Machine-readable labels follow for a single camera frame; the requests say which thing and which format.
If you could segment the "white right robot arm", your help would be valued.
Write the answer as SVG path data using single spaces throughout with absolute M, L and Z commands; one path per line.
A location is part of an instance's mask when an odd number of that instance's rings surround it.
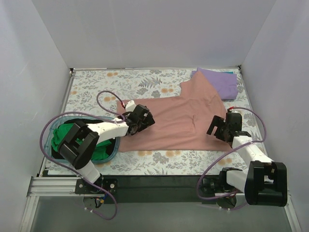
M 287 168 L 258 148 L 251 135 L 242 129 L 240 113 L 228 111 L 225 118 L 214 116 L 207 134 L 228 143 L 248 166 L 247 173 L 237 168 L 223 168 L 218 180 L 222 191 L 237 189 L 244 193 L 250 205 L 286 206 Z

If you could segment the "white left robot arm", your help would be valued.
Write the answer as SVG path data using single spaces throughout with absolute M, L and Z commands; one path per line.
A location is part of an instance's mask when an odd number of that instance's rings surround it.
M 68 161 L 81 177 L 84 177 L 87 189 L 92 193 L 102 190 L 101 174 L 91 161 L 97 144 L 118 138 L 131 136 L 155 124 L 150 110 L 131 101 L 123 114 L 97 124 L 76 121 L 58 145 L 58 153 Z

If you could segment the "pink t shirt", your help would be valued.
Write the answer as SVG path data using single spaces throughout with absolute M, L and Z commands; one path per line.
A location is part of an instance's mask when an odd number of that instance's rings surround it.
M 146 106 L 155 123 L 132 136 L 120 139 L 120 152 L 147 150 L 229 151 L 230 145 L 207 130 L 214 116 L 225 117 L 219 93 L 201 73 L 182 82 L 179 96 L 135 99 Z

